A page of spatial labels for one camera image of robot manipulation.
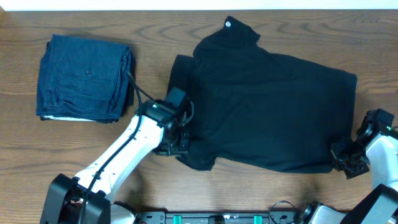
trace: clothing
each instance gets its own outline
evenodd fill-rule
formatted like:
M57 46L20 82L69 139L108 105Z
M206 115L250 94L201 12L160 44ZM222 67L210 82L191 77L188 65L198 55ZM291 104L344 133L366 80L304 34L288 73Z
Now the clothing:
M169 89L195 105L179 161L211 170L217 157L279 172L331 171L330 144L351 136L356 75L258 47L233 17L193 57L178 55Z
M134 58L128 45L53 35L40 62L37 116L118 121Z

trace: white arm segment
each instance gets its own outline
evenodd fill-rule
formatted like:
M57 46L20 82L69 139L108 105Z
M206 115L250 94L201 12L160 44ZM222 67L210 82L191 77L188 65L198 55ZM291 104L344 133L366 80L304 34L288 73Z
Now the white arm segment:
M372 187L384 184L398 191L398 140L379 134L366 148L371 164Z
M86 188L95 175L95 172L127 141L134 132L138 123L138 115L135 115L123 134L102 154L97 160L90 164L86 169L78 172L75 177L79 177L78 183ZM146 116L142 116L139 131L129 144L105 167L100 178L95 182L92 192L97 193L102 190L106 193L105 198L110 202L114 200L116 192L126 180L127 176L138 165L138 163L156 148L163 138L163 128L157 122Z

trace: wood grain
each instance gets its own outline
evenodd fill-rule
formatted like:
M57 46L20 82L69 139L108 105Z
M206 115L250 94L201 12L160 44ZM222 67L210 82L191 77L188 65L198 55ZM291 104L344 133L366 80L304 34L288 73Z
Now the wood grain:
M37 223L52 179L86 167L133 115L131 108L116 124L40 121L37 75L52 34L129 44L137 82L163 98L175 56L192 55L227 15L261 34L258 45L270 52L357 74L354 128L369 109L398 114L398 11L7 12L0 27L0 220ZM346 210L370 191L369 174L352 180L339 172L280 174L225 159L211 172L197 172L174 158L149 155L117 199L170 211L260 211L279 200L319 200Z

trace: folded clothing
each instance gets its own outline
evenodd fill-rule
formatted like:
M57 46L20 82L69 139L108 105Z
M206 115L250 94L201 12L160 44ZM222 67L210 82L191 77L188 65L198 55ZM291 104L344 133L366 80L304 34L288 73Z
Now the folded clothing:
M331 171L330 144L350 138L356 75L258 47L260 35L233 17L194 57L177 56L169 90L195 105L188 154L211 170L217 157L279 172Z
M134 58L128 45L53 35L40 61L36 115L112 123L122 115Z

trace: green strip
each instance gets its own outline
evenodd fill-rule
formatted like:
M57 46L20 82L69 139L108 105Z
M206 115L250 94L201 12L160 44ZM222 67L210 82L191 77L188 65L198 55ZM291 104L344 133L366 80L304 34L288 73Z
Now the green strip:
M254 224L262 224L262 216L255 215L254 216Z
M182 217L181 215L175 215L173 217L173 224L182 224Z

